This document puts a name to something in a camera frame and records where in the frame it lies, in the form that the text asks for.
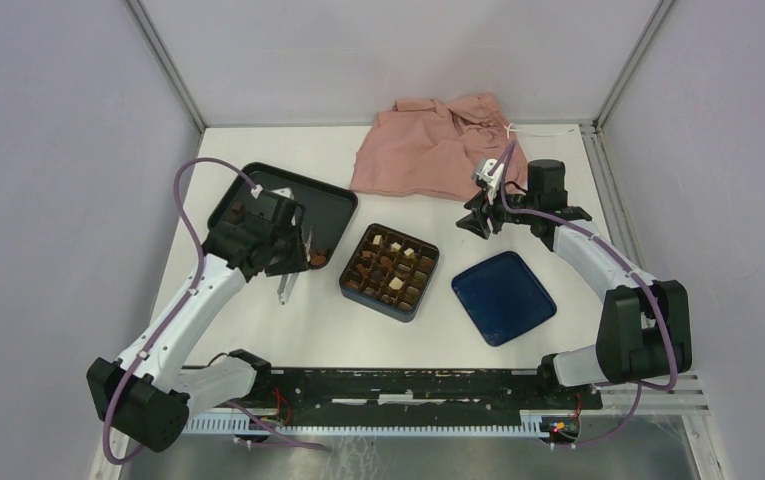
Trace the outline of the blue chocolate box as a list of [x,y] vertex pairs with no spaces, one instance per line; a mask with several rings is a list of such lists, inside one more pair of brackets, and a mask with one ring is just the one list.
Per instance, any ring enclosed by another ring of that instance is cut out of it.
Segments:
[[379,223],[370,224],[344,267],[342,295],[402,323],[414,320],[440,263],[440,250]]

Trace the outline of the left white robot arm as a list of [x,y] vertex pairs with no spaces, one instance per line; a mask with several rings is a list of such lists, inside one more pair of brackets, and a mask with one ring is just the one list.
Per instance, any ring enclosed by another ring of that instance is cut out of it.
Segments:
[[254,189],[195,244],[197,264],[171,303],[113,360],[96,359],[87,381],[103,423],[103,449],[118,431],[153,452],[172,445],[190,418],[232,400],[264,405],[271,379],[235,356],[198,370],[183,366],[224,306],[256,275],[289,275],[306,268],[304,207],[288,188]]

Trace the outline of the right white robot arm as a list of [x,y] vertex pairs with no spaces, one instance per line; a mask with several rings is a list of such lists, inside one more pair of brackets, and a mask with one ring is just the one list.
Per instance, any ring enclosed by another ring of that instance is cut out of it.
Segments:
[[472,179],[478,193],[457,227],[487,239],[506,224],[526,225],[569,264],[597,295],[602,312],[593,344],[547,355],[535,382],[549,408],[570,401],[576,387],[635,383],[668,391],[692,363],[689,301],[676,280],[661,281],[632,263],[600,232],[587,211],[568,202],[565,165],[552,159],[528,165],[528,185],[507,191],[507,163],[483,159]]

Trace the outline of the pink cloth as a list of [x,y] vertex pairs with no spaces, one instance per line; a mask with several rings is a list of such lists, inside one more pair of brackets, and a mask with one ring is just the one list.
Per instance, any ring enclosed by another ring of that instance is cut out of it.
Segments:
[[376,114],[356,153],[350,189],[364,194],[412,194],[467,201],[482,159],[498,159],[517,141],[492,93],[448,102],[401,98]]

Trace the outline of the black chocolate tray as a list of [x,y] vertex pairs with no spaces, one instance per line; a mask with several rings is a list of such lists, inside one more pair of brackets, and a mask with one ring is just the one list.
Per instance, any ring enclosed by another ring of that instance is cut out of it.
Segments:
[[259,184],[269,190],[291,191],[294,203],[272,215],[295,213],[302,222],[303,242],[309,228],[313,229],[307,270],[323,268],[357,208],[356,194],[262,162],[243,167],[242,174],[231,184],[212,212],[207,221],[208,233],[202,244],[203,252],[225,259],[229,267],[238,268],[249,277],[249,249],[253,244],[249,215],[256,214],[247,209],[247,203],[251,199],[251,190]]

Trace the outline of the blue box lid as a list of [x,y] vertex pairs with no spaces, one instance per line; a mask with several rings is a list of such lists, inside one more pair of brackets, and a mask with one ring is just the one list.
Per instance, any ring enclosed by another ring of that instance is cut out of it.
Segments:
[[524,259],[514,251],[490,257],[456,275],[451,287],[481,335],[499,347],[557,314],[557,305]]

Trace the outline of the silver metal tongs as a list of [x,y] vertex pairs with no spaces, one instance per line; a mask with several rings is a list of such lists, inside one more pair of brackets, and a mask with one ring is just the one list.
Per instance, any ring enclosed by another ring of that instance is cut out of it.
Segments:
[[297,271],[294,271],[292,273],[285,274],[282,276],[282,279],[280,281],[280,284],[277,290],[278,299],[281,305],[288,304],[292,291],[294,289],[294,286],[300,274],[308,269],[308,265],[311,258],[310,251],[311,251],[311,244],[313,241],[313,237],[314,237],[313,229],[309,228],[308,235],[302,244],[302,250],[301,250],[302,260],[303,260],[302,266],[299,267]]

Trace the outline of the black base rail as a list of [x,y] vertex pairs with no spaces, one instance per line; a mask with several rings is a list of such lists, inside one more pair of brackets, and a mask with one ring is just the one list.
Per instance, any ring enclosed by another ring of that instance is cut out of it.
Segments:
[[586,387],[549,387],[533,370],[276,368],[239,399],[290,427],[511,427],[523,411],[599,410]]

